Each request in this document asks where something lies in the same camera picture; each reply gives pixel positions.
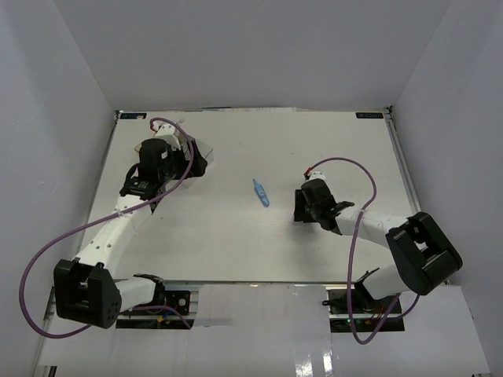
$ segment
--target purple cable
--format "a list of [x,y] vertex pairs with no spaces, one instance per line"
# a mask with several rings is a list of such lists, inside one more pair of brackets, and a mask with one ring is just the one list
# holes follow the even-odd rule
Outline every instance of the purple cable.
[[165,306],[165,305],[154,305],[154,306],[136,306],[133,308],[133,310],[153,310],[153,309],[165,309],[171,311],[175,316],[180,318],[183,322],[183,324],[190,330],[192,326],[190,326],[189,322],[181,315],[179,312],[177,312],[175,309],[171,308],[170,306]]
[[[372,331],[372,334],[365,339],[361,340],[358,337],[358,333],[356,332],[356,327],[354,326],[354,317],[353,317],[353,305],[352,305],[352,299],[351,299],[351,284],[353,282],[353,260],[354,260],[354,250],[356,248],[356,240],[358,239],[358,232],[360,230],[360,224],[362,222],[363,214],[364,211],[369,207],[369,205],[374,201],[374,199],[377,196],[377,186],[376,186],[376,181],[374,180],[374,177],[371,175],[371,173],[367,170],[366,167],[361,165],[359,162],[354,161],[353,159],[347,159],[346,157],[331,157],[329,159],[323,159],[322,161],[315,163],[312,167],[308,169],[308,171],[313,170],[315,167],[319,167],[323,163],[327,163],[328,161],[345,161],[347,163],[352,163],[353,165],[356,165],[360,169],[362,169],[365,174],[367,174],[367,177],[369,177],[370,182],[372,183],[372,189],[373,189],[373,194],[372,197],[367,200],[367,202],[363,205],[362,209],[360,210],[360,213],[358,214],[358,217],[356,218],[356,222],[354,224],[354,231],[353,231],[353,236],[351,238],[351,247],[349,250],[349,262],[348,262],[348,267],[347,267],[347,289],[346,289],[346,297],[347,297],[347,314],[349,315],[349,319],[351,322],[351,332],[353,333],[354,339],[362,344],[368,344],[374,337],[376,336],[377,332],[379,332],[380,328],[383,327],[384,322],[387,319],[387,316],[389,316],[390,312],[393,310],[395,307],[395,304],[398,301],[398,298],[400,297],[400,294],[396,295],[393,300],[391,301],[391,304],[388,306],[386,311],[384,312],[384,315],[382,319],[379,321],[377,324],[376,328]],[[403,318],[405,315],[410,313],[414,306],[417,304],[417,301],[419,301],[419,295],[416,297],[416,300],[414,303],[410,306],[410,308],[407,309],[401,316],[394,318],[393,320],[398,320]]]
[[[165,118],[152,118],[152,119],[150,119],[150,125],[152,125],[157,120],[159,120],[161,122],[165,122],[165,123],[171,124],[174,128],[176,128],[178,131],[180,131],[180,134],[182,134],[185,137],[185,139],[187,139],[187,141],[192,140],[192,138],[180,127],[180,125],[178,125],[175,122],[170,121],[169,119],[165,119]],[[153,198],[151,200],[148,200],[148,201],[146,201],[144,203],[141,203],[141,204],[138,204],[138,205],[136,205],[134,207],[129,208],[127,210],[127,212],[133,212],[134,210],[138,210],[140,208],[148,206],[151,203],[156,202],[159,199],[164,198],[166,195],[171,194],[174,190],[176,190],[182,184],[182,182],[187,178],[187,175],[189,175],[190,168],[192,167],[192,164],[194,162],[194,147],[193,147],[192,143],[190,143],[190,142],[187,143],[187,144],[189,145],[189,153],[190,153],[189,165],[187,166],[187,168],[183,172],[183,174],[180,177],[180,179],[176,182],[176,184],[174,184],[173,187],[171,187],[170,189],[168,189],[166,192],[160,194],[159,196],[156,196],[155,198]],[[24,269],[23,276],[21,277],[21,282],[19,284],[19,305],[21,307],[21,312],[23,313],[24,319],[28,322],[28,324],[30,325],[30,327],[33,330],[35,330],[37,333],[39,333],[41,336],[45,336],[46,338],[50,338],[50,339],[64,339],[64,338],[68,338],[70,336],[76,335],[76,334],[78,334],[78,333],[86,330],[87,328],[90,328],[90,325],[84,326],[82,328],[79,328],[77,330],[71,331],[71,332],[66,333],[66,334],[50,334],[49,332],[46,332],[42,328],[40,328],[33,321],[33,319],[30,317],[30,313],[28,312],[28,309],[26,307],[26,301],[25,301],[25,298],[24,298],[24,289],[26,287],[26,280],[28,278],[28,274],[31,271],[31,268],[33,267],[33,265],[35,264],[35,262],[37,262],[37,260],[40,258],[40,256],[42,256],[42,254],[44,254],[50,247],[54,246],[56,243],[60,242],[61,240],[64,240],[65,238],[68,238],[69,236],[73,236],[74,234],[76,234],[78,232],[82,232],[85,229],[91,228],[92,226],[102,224],[102,223],[104,223],[104,222],[106,222],[108,220],[112,220],[113,218],[117,218],[117,217],[119,217],[119,215],[120,215],[120,213],[116,212],[116,213],[110,214],[108,216],[105,216],[104,218],[99,218],[99,219],[97,219],[95,221],[92,221],[92,222],[90,222],[88,224],[81,225],[78,228],[75,228],[73,230],[70,230],[70,231],[66,232],[65,234],[62,234],[61,236],[59,236],[59,237],[55,238],[54,240],[50,241],[42,249],[40,249],[37,252],[37,254],[35,254],[33,256],[33,258],[30,260],[30,262],[26,266],[26,269]]]

